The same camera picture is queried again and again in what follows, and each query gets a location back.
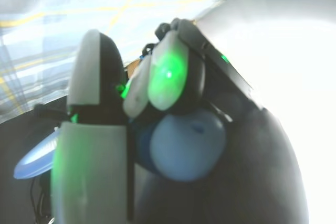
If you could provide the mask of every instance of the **checkered cloth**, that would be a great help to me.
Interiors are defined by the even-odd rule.
[[[67,94],[76,49],[91,28],[118,45],[125,64],[174,17],[215,0],[0,0],[0,123]]]

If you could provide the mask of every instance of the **blue ball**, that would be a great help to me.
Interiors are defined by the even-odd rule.
[[[223,123],[212,112],[167,115],[155,128],[150,153],[158,171],[167,178],[191,182],[216,165],[226,143]]]

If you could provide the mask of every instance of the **blue plastic object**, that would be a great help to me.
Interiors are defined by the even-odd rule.
[[[150,153],[162,175],[191,182],[214,168],[225,144],[226,132],[220,119],[198,109],[187,115],[166,115],[152,134]]]
[[[53,167],[58,135],[59,130],[54,131],[28,152],[16,165],[14,178],[32,178],[50,170]]]

